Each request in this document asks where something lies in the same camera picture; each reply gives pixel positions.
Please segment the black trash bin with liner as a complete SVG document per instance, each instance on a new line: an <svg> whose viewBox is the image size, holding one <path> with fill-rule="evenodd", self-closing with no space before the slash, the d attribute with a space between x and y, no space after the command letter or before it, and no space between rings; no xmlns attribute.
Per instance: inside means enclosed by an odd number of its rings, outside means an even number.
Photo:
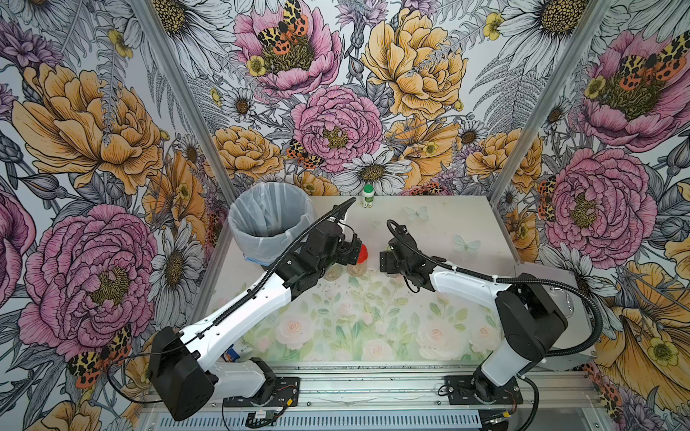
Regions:
<svg viewBox="0 0 690 431"><path fill-rule="evenodd" d="M228 220L244 258L268 266L280 256L317 215L312 200L300 188L261 182L231 205Z"/></svg>

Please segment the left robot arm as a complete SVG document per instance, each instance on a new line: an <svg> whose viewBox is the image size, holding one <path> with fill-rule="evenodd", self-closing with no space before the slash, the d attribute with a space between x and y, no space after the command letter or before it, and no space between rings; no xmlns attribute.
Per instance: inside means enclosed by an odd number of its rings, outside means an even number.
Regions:
<svg viewBox="0 0 690 431"><path fill-rule="evenodd" d="M355 265L362 242L331 219L309 226L282 251L256 283L209 316L179 332L160 330L152 344L148 379L176 421L216 398L268 403L278 378L256 357L225 369L222 355L257 323L308 289L335 264Z"/></svg>

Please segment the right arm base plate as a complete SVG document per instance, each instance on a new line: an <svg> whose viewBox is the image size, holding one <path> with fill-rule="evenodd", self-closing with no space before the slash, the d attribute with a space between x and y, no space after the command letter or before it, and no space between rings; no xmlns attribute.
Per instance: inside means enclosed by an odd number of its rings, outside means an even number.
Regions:
<svg viewBox="0 0 690 431"><path fill-rule="evenodd" d="M449 404L454 406L492 406L522 404L523 396L518 380L512 377L503 386L496 386L487 379L477 380L472 375L447 375L444 377Z"/></svg>

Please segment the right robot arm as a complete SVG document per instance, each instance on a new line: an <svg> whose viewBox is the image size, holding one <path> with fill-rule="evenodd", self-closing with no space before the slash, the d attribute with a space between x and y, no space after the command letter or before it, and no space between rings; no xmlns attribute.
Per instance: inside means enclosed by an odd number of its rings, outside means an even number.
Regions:
<svg viewBox="0 0 690 431"><path fill-rule="evenodd" d="M419 289L453 295L497 314L503 339L475 370L471 384L478 402L497 402L513 378L526 373L548 356L568 328L567 317L551 287L557 280L522 273L501 278L462 269L421 252L405 226L392 231L387 251L380 253L380 270L401 275Z"/></svg>

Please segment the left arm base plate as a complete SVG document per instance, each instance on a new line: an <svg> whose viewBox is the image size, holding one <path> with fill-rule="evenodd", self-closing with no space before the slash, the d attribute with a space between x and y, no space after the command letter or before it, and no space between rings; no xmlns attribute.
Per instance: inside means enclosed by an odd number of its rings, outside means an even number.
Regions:
<svg viewBox="0 0 690 431"><path fill-rule="evenodd" d="M265 383L249 398L232 397L223 400L225 408L283 408L298 405L301 379L296 376L277 377Z"/></svg>

